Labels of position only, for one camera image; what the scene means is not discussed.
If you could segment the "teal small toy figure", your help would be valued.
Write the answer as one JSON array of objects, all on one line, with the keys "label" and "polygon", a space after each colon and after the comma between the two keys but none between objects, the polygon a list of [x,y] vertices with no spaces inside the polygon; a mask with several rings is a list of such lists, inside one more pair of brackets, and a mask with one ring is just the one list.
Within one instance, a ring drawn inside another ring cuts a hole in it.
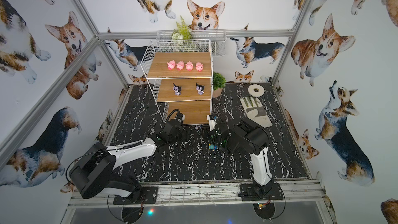
[{"label": "teal small toy figure", "polygon": [[217,146],[216,145],[214,145],[214,144],[209,144],[209,149],[210,150],[217,150]]}]

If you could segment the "black purple kuromi figure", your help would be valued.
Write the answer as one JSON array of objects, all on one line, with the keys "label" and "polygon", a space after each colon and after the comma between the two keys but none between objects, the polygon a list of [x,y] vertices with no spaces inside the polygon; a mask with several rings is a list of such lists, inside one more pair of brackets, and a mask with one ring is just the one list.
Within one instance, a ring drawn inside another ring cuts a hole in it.
[{"label": "black purple kuromi figure", "polygon": [[198,83],[196,83],[196,90],[198,91],[199,95],[203,95],[204,94],[204,89],[205,89],[204,85],[199,85]]},{"label": "black purple kuromi figure", "polygon": [[180,96],[181,95],[181,89],[182,86],[177,86],[176,84],[173,84],[173,90],[176,96]]}]

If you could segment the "pink pig toy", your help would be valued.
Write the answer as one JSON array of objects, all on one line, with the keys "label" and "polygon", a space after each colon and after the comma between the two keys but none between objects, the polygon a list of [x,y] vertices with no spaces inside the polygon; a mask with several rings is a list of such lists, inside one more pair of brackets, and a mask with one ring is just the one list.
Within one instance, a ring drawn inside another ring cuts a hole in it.
[{"label": "pink pig toy", "polygon": [[196,65],[195,65],[195,68],[196,68],[196,70],[198,72],[202,72],[203,68],[204,68],[204,65],[201,62],[197,62]]},{"label": "pink pig toy", "polygon": [[193,63],[191,61],[188,61],[186,64],[186,70],[187,71],[192,71],[193,70]]},{"label": "pink pig toy", "polygon": [[173,70],[175,68],[175,66],[176,66],[175,60],[171,60],[170,62],[167,62],[167,68],[169,70]]},{"label": "pink pig toy", "polygon": [[177,70],[179,70],[179,71],[183,70],[183,69],[184,69],[184,62],[183,62],[183,61],[179,61],[179,62],[176,64],[176,68],[177,68]]}]

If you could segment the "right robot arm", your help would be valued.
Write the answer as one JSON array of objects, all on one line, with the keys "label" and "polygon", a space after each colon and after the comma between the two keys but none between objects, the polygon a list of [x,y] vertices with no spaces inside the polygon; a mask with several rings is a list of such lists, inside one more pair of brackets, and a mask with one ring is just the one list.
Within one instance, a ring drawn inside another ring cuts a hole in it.
[{"label": "right robot arm", "polygon": [[269,135],[264,127],[245,117],[230,127],[218,117],[208,115],[210,137],[215,147],[233,154],[237,150],[249,153],[253,167],[254,190],[258,195],[268,193],[273,187],[273,177],[269,169]]}]

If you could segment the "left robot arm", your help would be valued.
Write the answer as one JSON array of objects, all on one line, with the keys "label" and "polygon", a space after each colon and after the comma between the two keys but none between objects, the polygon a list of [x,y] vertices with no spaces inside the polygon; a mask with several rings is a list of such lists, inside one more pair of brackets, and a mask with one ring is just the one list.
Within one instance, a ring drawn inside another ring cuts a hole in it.
[{"label": "left robot arm", "polygon": [[118,176],[113,170],[132,161],[163,152],[188,136],[183,115],[174,109],[163,127],[141,140],[118,146],[96,143],[79,158],[69,171],[69,178],[83,199],[99,194],[118,196],[133,203],[144,200],[142,186],[134,176]]}]

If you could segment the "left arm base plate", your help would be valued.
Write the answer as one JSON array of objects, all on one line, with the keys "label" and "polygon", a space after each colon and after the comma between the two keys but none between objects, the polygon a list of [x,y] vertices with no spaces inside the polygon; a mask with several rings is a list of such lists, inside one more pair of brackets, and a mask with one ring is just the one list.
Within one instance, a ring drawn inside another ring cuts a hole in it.
[{"label": "left arm base plate", "polygon": [[113,205],[141,205],[155,204],[158,195],[158,187],[143,187],[136,190],[128,197],[115,196]]}]

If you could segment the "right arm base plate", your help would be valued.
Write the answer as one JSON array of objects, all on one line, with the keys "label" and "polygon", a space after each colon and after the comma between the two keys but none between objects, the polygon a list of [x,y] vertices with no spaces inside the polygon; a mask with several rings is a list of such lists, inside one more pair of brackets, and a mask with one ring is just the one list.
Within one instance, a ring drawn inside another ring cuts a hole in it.
[{"label": "right arm base plate", "polygon": [[268,200],[283,200],[283,195],[280,184],[271,181],[265,186],[258,184],[241,184],[238,196],[242,201],[268,201]]}]

